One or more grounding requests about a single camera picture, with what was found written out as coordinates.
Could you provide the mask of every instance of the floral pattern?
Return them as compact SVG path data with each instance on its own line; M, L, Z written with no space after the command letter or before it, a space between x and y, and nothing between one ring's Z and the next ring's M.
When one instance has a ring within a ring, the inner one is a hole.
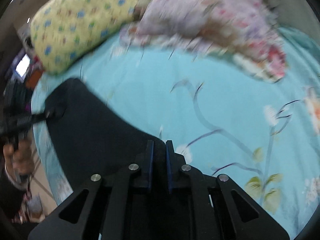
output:
M320 133L320 100L313 87L307 88L307 96L304 99L308 112L310 114L313 129L316 134Z
M275 82L284 77L286 60L270 14L262 0L152 0L141 22L129 27L127 40L163 46L178 34L182 44L171 46L189 41L201 47L193 51L205 55L226 49L250 74Z

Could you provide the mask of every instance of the white flower print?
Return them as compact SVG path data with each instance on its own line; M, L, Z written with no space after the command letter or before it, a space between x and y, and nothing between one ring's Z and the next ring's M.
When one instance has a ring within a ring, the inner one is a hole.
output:
M278 124L278 119L276 118L276 110L272 106L264 107L264 115L270 126L276 126Z
M184 156L186 164L190 164L192 162L192 153L186 144L178 146L175 152Z
M306 202L309 205L320 198L320 177L306 180L305 185L307 187Z

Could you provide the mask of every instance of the green leaf print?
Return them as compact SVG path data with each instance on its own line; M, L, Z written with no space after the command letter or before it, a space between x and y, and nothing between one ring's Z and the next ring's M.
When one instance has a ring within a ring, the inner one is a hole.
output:
M77 35L77 36L75 37L75 43L76 43L76 44L79 44L79 42L80 42L80 36Z
M282 177L283 175L280 173L273 174L267 179L266 185L268 185L270 182L278 183L282 180Z
M259 198L262 194L262 184L259 177L251 178L244 186L244 190L252 198Z
M263 161L263 150L261 147L254 150L252 158L255 162L259 163Z
M272 188L264 196L263 199L263 208L272 214L275 214L279 208L281 200L281 190L279 188Z

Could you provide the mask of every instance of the wall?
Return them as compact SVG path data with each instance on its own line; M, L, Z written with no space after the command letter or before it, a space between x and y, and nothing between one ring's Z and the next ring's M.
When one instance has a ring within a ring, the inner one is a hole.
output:
M0 79L10 67L14 56L22 48L16 29L19 29L48 0L12 0L0 18Z
M31 20L37 11L48 1L49 0L36 0L30 3L19 15L16 15L17 17L13 20L13 25L16 30L19 30L27 22L28 18Z

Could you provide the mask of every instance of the monitor screen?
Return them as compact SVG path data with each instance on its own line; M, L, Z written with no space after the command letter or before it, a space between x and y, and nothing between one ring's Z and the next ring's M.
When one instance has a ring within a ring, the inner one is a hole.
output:
M30 64L30 58L26 54L16 67L16 71L21 77L25 75L29 64Z

